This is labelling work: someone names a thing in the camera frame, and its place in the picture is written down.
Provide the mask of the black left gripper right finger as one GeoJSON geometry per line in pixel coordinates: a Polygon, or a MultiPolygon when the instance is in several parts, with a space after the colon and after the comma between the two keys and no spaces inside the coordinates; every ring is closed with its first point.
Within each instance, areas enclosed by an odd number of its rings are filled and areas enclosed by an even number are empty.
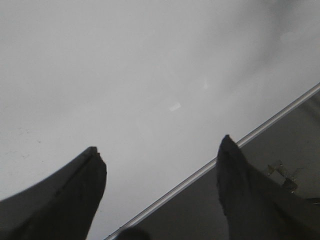
{"type": "Polygon", "coordinates": [[[320,238],[320,208],[254,168],[229,135],[219,145],[216,179],[229,239],[320,238]]]}

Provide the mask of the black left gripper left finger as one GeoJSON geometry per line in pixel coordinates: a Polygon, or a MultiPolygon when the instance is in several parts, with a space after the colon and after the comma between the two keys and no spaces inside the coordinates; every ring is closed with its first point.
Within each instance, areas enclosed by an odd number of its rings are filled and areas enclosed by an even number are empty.
{"type": "Polygon", "coordinates": [[[90,146],[52,175],[1,200],[0,238],[85,240],[106,181],[106,163],[90,146]]]}

